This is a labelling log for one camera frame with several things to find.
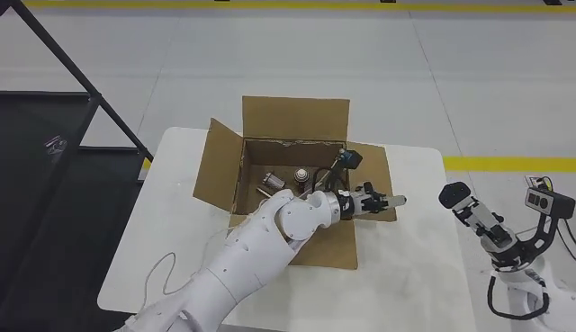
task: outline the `yellow floor line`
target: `yellow floor line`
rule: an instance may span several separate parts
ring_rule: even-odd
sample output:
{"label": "yellow floor line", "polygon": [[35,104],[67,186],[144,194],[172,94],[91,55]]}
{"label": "yellow floor line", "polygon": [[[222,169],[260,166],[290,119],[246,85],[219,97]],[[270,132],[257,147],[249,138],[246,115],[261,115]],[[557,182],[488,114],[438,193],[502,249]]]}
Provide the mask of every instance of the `yellow floor line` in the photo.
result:
{"label": "yellow floor line", "polygon": [[[444,157],[446,171],[576,173],[576,158],[565,157]],[[150,162],[144,161],[144,169]]]}
{"label": "yellow floor line", "polygon": [[372,10],[439,11],[452,13],[576,13],[576,5],[548,6],[499,4],[381,4],[378,2],[303,2],[303,1],[98,1],[98,0],[24,0],[33,8],[100,9],[301,9],[301,10]]}

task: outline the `white floor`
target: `white floor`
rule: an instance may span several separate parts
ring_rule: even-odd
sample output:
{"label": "white floor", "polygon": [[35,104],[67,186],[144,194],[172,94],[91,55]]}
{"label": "white floor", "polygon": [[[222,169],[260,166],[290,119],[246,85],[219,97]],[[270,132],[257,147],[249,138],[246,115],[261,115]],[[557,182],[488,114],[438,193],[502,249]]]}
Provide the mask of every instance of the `white floor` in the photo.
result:
{"label": "white floor", "polygon": [[[171,126],[206,128],[215,117],[241,130],[241,96],[252,94],[349,98],[352,140],[432,147],[445,156],[576,155],[573,15],[34,13],[153,152]],[[80,88],[15,14],[0,18],[0,89]],[[99,112],[85,144],[130,142]],[[473,187],[511,228],[536,224],[537,214],[523,207],[524,174],[448,177]],[[576,176],[551,177],[557,191],[576,196]],[[461,227],[460,237],[479,332],[508,331],[486,306],[489,258],[470,230]],[[560,241],[547,256],[559,281],[576,289],[576,262]],[[497,298],[505,310],[503,291]]]}

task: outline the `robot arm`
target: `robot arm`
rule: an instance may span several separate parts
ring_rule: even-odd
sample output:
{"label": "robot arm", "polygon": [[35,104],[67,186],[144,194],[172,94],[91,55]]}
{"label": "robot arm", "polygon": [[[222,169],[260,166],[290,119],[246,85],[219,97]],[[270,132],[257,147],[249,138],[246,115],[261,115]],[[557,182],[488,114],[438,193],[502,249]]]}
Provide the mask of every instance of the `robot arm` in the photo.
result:
{"label": "robot arm", "polygon": [[317,228],[405,202],[375,192],[369,183],[354,192],[317,191],[306,200],[282,190],[232,230],[191,283],[131,317],[121,331],[215,332],[236,305],[286,268]]}
{"label": "robot arm", "polygon": [[[576,293],[555,285],[552,269],[541,256],[554,241],[558,220],[572,217],[576,203],[572,198],[547,189],[528,188],[525,205],[541,213],[536,232],[528,240],[520,240],[504,225],[504,219],[471,196],[462,182],[446,185],[439,200],[476,233],[490,255],[494,273],[487,301],[494,314],[512,319],[512,328],[518,332],[576,331]],[[508,286],[512,313],[500,312],[492,304],[496,277]]]}

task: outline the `open cardboard box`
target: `open cardboard box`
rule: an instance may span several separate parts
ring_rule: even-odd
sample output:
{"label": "open cardboard box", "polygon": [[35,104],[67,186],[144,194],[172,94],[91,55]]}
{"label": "open cardboard box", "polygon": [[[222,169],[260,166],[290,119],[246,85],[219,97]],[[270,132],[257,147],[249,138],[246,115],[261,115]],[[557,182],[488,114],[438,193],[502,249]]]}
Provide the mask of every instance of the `open cardboard box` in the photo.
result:
{"label": "open cardboard box", "polygon": [[[370,181],[379,193],[392,195],[392,183],[384,148],[347,141],[348,100],[309,98],[242,98],[243,134],[239,136],[211,119],[193,196],[232,216],[230,225],[241,223],[265,196],[257,192],[267,172],[282,178],[298,195],[293,174],[306,168],[331,166],[339,149],[353,149],[363,156],[356,170],[343,178],[354,189]],[[395,221],[396,210],[359,217],[362,220]],[[354,222],[342,220],[329,229],[318,229],[292,265],[356,269]]]}

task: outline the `wire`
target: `wire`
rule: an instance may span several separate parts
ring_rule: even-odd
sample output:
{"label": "wire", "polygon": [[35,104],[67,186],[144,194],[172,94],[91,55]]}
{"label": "wire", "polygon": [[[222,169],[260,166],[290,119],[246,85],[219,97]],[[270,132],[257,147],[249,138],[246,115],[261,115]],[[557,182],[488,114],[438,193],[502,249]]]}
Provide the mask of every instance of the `wire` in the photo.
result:
{"label": "wire", "polygon": [[486,299],[488,300],[488,308],[492,311],[492,313],[494,313],[496,316],[498,317],[502,317],[504,319],[514,319],[514,320],[530,320],[533,318],[536,318],[538,316],[541,316],[543,314],[545,314],[548,311],[548,307],[550,307],[550,297],[548,296],[548,292],[546,289],[546,282],[542,279],[540,279],[539,281],[536,281],[538,284],[540,284],[540,286],[542,286],[542,299],[543,299],[543,305],[540,309],[535,310],[533,312],[527,313],[526,315],[522,315],[522,316],[517,316],[517,315],[510,315],[508,313],[503,313],[500,311],[497,311],[494,308],[494,305],[492,304],[492,294],[494,292],[494,284],[496,284],[496,275],[495,275],[495,271],[492,271],[492,274],[490,276],[490,282],[488,283],[488,292],[486,294]]}
{"label": "wire", "polygon": [[320,167],[318,168],[316,171],[314,171],[314,175],[312,175],[312,193],[314,193],[314,191],[316,191],[316,178],[318,178],[318,173],[320,171],[326,171],[328,170],[328,172],[326,174],[324,174],[324,176],[322,176],[322,178],[320,179],[319,183],[322,182],[322,180],[328,176],[330,174],[330,171],[332,171],[331,167]]}
{"label": "wire", "polygon": [[[546,220],[546,222],[544,223],[544,225],[547,225],[548,223],[550,223],[551,220],[552,220],[552,219],[548,218],[548,219]],[[527,233],[527,232],[530,232],[530,231],[533,231],[533,230],[535,230],[535,229],[537,229],[537,228],[538,228],[538,226],[534,226],[534,227],[532,227],[532,228],[530,228],[530,229],[525,229],[525,230],[523,230],[523,231],[518,232],[518,233],[516,234],[516,236],[522,235],[522,234]]]}
{"label": "wire", "polygon": [[[262,207],[262,205],[264,204],[264,202],[268,201],[267,198],[265,198],[264,200],[260,201],[260,203],[258,204],[258,208],[256,209],[255,212],[258,212],[260,210],[260,207]],[[229,231],[231,229],[235,229],[237,226],[234,227],[228,227],[227,229],[221,229],[217,232],[214,232],[210,237],[208,237],[208,240],[206,241],[206,243],[204,244],[204,250],[202,251],[202,262],[200,263],[200,267],[194,271],[193,274],[190,274],[190,278],[188,279],[188,281],[186,281],[186,283],[184,283],[181,287],[171,291],[171,292],[167,292],[167,286],[168,286],[168,281],[170,280],[170,276],[172,275],[172,271],[174,271],[174,267],[176,266],[176,253],[174,253],[173,251],[168,252],[167,254],[163,255],[153,266],[152,269],[150,270],[150,272],[148,272],[148,274],[146,275],[146,281],[144,282],[144,301],[142,302],[142,306],[140,306],[140,309],[138,311],[138,313],[141,313],[144,308],[146,308],[146,302],[148,300],[148,282],[150,279],[150,276],[154,273],[154,271],[156,270],[156,268],[162,263],[162,261],[164,261],[165,259],[167,259],[169,256],[172,256],[174,259],[172,261],[172,266],[170,267],[170,272],[168,272],[168,275],[166,276],[166,280],[164,281],[164,286],[162,286],[162,294],[164,294],[165,296],[169,296],[171,294],[174,294],[176,292],[181,291],[184,287],[186,287],[188,284],[190,284],[190,282],[192,282],[194,280],[194,275],[197,274],[198,272],[200,272],[203,268],[204,268],[204,262],[206,259],[206,250],[208,249],[208,245],[210,244],[210,241],[217,235],[219,235],[222,232],[225,231]]]}
{"label": "wire", "polygon": [[[335,159],[334,163],[332,163],[332,166],[330,166],[330,169],[334,168],[337,162],[338,160]],[[302,198],[305,194],[308,194],[311,191],[314,192],[316,190],[316,187],[320,186],[320,184],[326,179],[326,177],[328,177],[329,173],[330,172],[328,171],[326,174],[324,174],[324,176],[322,176],[322,178],[320,178],[320,180],[317,183],[312,183],[312,187],[306,189],[306,191],[304,191],[300,196],[298,196],[298,198]]]}
{"label": "wire", "polygon": [[570,250],[570,248],[568,247],[568,245],[566,244],[566,241],[564,240],[564,236],[562,235],[562,232],[560,231],[560,229],[557,229],[558,231],[558,236],[560,236],[560,239],[562,240],[562,243],[564,243],[564,246],[566,247],[566,250],[568,251],[568,253],[570,254],[570,256],[572,257],[572,259],[574,261],[576,261],[576,256],[573,254],[573,252]]}
{"label": "wire", "polygon": [[333,191],[336,188],[336,181],[339,181],[342,184],[343,188],[347,188],[347,184],[342,178],[340,174],[335,173],[333,170],[330,170],[330,175],[326,181],[326,189],[325,191]]}
{"label": "wire", "polygon": [[553,191],[554,191],[554,185],[552,184],[552,178],[550,178],[550,177],[548,177],[547,175],[545,175],[545,176],[542,177],[542,180],[543,180],[544,183],[546,184],[546,187],[548,187],[548,189],[553,192]]}

